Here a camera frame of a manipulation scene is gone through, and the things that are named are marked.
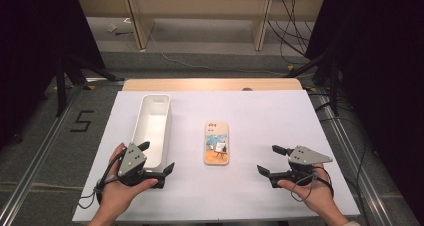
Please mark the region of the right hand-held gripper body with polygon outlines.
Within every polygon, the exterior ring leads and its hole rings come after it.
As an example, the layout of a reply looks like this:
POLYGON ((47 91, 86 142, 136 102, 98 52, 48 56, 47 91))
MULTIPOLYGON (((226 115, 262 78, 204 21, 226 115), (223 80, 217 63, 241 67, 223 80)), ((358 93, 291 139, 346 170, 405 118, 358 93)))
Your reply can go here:
POLYGON ((329 163, 333 159, 305 146, 296 146, 288 157, 290 169, 286 172, 270 173, 268 179, 273 188, 279 188, 279 180, 291 181, 295 185, 305 186, 312 182, 314 165, 329 163))

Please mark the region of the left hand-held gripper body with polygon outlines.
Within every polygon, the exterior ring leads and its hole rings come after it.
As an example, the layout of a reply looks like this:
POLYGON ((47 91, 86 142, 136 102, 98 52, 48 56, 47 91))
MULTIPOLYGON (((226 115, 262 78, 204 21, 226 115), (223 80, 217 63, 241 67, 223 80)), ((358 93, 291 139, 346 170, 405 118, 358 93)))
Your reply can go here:
POLYGON ((158 183, 153 188, 162 189, 165 185, 163 151, 150 147, 140 151, 137 146, 131 142, 125 150, 118 168, 118 180, 126 186, 135 186, 147 179, 157 179, 158 183))

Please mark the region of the white plastic bin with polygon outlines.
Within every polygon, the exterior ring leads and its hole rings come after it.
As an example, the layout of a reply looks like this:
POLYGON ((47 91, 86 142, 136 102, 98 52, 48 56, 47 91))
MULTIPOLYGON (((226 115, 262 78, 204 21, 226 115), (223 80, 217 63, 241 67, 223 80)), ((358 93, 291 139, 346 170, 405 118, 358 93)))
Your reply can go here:
POLYGON ((142 98, 132 142, 140 145, 148 141, 149 148, 144 168, 162 171, 167 164, 168 145, 172 124, 171 99, 165 94, 151 94, 142 98))

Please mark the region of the beige printed phone case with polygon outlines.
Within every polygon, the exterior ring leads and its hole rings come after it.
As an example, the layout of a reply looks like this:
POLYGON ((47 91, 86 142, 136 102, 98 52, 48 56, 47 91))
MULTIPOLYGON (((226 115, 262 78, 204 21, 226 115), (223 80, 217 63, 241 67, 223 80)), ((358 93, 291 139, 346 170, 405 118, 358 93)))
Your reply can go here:
POLYGON ((226 122, 206 123, 203 159, 207 165, 229 163, 229 127, 226 122))

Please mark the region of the person's left hand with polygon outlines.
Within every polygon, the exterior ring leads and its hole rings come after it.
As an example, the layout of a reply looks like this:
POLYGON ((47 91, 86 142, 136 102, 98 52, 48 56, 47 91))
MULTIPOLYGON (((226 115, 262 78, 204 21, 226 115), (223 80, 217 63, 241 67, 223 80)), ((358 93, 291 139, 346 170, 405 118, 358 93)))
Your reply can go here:
POLYGON ((129 208, 136 196, 157 183, 157 179, 147 179, 135 186, 126 186, 120 181, 108 183, 104 188, 102 201, 95 215, 110 215, 117 219, 129 208))

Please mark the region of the person's right hand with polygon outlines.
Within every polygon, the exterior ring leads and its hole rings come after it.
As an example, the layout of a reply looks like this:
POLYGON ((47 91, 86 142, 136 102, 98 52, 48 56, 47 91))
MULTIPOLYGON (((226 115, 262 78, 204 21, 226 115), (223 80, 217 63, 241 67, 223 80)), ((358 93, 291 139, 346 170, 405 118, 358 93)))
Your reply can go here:
POLYGON ((324 218, 336 208, 329 184, 329 176, 322 164, 313 166, 312 181, 306 186, 299 186, 288 180, 279 180, 278 185, 289 190, 298 202, 303 202, 310 210, 324 218))

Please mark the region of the white board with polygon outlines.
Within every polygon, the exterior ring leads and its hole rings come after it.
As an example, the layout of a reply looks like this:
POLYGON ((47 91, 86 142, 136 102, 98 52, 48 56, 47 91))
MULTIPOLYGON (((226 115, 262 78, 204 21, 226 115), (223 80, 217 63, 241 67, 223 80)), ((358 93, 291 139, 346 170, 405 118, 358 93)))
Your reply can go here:
POLYGON ((198 91, 171 98, 171 133, 167 160, 174 170, 161 189, 133 200, 120 216, 125 223, 200 223, 275 221, 311 218, 290 192, 275 189, 259 174, 289 168, 275 145, 306 146, 333 154, 306 92, 198 91), (229 126, 229 162, 209 166, 203 160, 204 127, 213 121, 229 126))

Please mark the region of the black metal stand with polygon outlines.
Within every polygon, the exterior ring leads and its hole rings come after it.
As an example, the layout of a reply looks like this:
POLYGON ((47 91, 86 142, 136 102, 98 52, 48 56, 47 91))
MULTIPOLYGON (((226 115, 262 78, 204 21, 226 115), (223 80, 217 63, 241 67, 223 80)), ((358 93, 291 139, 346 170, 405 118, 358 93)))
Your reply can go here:
POLYGON ((88 69, 108 81, 124 81, 124 78, 115 76, 107 72, 104 68, 96 66, 81 57, 72 54, 60 54, 57 57, 56 66, 56 86, 58 95, 57 117, 61 116, 67 107, 65 78, 68 78, 73 85, 86 86, 88 81, 82 72, 83 69, 88 69))
POLYGON ((316 85, 323 85, 327 80, 330 80, 329 106, 333 114, 338 117, 337 89, 339 71, 334 50, 326 49, 322 54, 312 59, 310 62, 290 72, 287 75, 287 78, 295 78, 308 70, 311 70, 315 66, 317 66, 317 70, 313 76, 313 82, 316 85))

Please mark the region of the dark curtain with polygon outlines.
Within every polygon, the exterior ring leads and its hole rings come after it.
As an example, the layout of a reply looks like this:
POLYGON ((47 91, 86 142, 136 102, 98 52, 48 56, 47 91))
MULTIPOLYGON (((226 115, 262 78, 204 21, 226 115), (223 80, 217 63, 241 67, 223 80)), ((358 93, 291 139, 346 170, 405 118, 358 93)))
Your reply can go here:
POLYGON ((78 0, 0 0, 0 149, 19 133, 59 60, 105 67, 78 0))
POLYGON ((374 148, 424 226, 424 0, 324 0, 307 51, 336 45, 343 85, 374 148))

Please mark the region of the beige wooden shelf unit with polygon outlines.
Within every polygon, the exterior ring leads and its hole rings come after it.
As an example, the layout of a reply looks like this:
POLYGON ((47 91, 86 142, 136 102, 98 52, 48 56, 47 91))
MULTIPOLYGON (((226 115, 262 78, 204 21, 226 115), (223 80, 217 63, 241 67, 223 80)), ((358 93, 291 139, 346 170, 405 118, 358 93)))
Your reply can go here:
POLYGON ((147 47, 157 19, 248 20, 254 48, 262 49, 266 23, 314 22, 324 0, 79 0, 87 17, 121 17, 132 22, 136 45, 147 47))

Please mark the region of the aluminium rail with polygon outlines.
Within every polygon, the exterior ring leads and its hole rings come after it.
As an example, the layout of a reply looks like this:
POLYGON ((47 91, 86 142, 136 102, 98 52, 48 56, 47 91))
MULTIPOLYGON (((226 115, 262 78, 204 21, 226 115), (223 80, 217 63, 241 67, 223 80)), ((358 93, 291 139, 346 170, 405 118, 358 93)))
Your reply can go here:
POLYGON ((394 226, 394 221, 373 184, 373 177, 366 165, 367 154, 371 148, 362 127, 354 119, 349 119, 337 111, 337 99, 331 99, 330 93, 318 90, 311 94, 316 96, 315 112, 319 121, 331 128, 337 138, 333 149, 343 152, 345 162, 349 165, 349 173, 344 177, 348 186, 355 193, 361 216, 366 226, 394 226))
POLYGON ((48 157, 52 147, 54 146, 68 116, 69 112, 82 92, 81 86, 74 86, 69 94, 66 96, 67 102, 62 112, 55 118, 52 126, 50 127, 47 135, 42 141, 38 151, 32 159, 29 167, 25 171, 21 180, 17 183, 13 193, 9 197, 5 206, 0 213, 0 226, 11 226, 16 215, 18 214, 25 198, 27 197, 33 182, 37 178, 43 164, 48 157))

